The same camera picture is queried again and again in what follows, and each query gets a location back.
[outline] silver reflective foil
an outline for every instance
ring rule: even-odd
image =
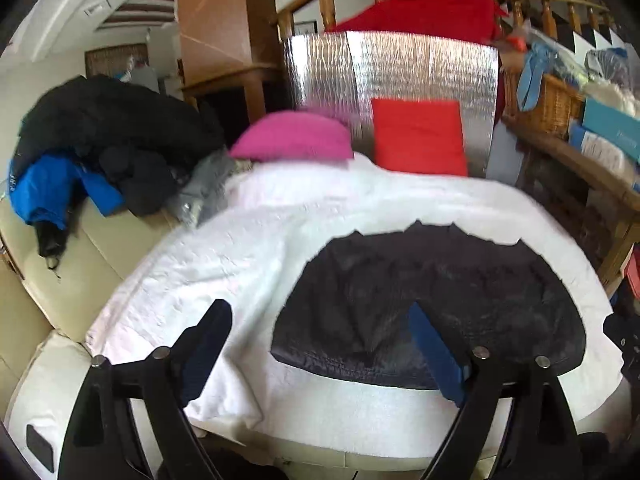
[[[498,53],[493,47],[394,32],[294,36],[284,44],[296,108],[351,127],[353,147],[373,153],[375,97],[460,102],[472,176],[484,176],[494,130]]]

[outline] blue gripper pad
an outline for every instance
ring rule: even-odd
[[[465,402],[463,383],[469,377],[470,370],[458,364],[417,303],[409,308],[409,329],[443,397],[461,407]]]

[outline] teal box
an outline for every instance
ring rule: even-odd
[[[640,121],[596,99],[587,99],[582,126],[615,144],[635,162],[640,162]]]

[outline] silver bolt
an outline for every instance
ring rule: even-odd
[[[549,368],[551,366],[551,361],[544,355],[539,355],[538,357],[536,357],[536,363],[540,368]]]
[[[474,348],[474,355],[478,359],[488,359],[491,356],[491,352],[489,352],[484,346],[476,346]]]
[[[154,359],[165,359],[169,357],[171,349],[168,346],[159,346],[151,354]]]
[[[107,358],[104,355],[97,355],[91,359],[91,368],[100,368]]]

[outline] pink pillow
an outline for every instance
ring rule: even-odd
[[[347,160],[351,134],[338,121],[308,112],[276,112],[252,124],[230,150],[253,160]]]

